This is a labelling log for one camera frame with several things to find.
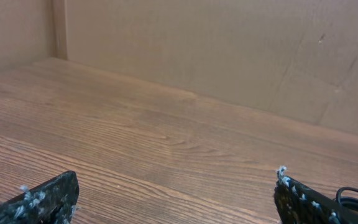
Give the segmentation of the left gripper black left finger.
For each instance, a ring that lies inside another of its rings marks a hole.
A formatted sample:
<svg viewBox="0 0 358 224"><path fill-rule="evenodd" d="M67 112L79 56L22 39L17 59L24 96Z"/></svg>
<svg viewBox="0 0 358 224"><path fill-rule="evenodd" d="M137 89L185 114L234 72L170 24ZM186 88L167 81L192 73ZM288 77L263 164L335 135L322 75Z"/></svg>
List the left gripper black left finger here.
<svg viewBox="0 0 358 224"><path fill-rule="evenodd" d="M0 224L69 224L79 197L76 173L68 170L0 204Z"/></svg>

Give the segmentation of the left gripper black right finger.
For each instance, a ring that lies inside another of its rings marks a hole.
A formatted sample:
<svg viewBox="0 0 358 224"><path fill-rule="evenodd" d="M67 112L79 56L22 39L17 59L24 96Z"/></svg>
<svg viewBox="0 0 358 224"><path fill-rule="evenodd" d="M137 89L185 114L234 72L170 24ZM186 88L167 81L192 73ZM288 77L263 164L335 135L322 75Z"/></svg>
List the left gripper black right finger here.
<svg viewBox="0 0 358 224"><path fill-rule="evenodd" d="M282 224L358 224L358 198L343 197L344 191L358 193L353 187L342 187L331 199L277 170L274 202Z"/></svg>

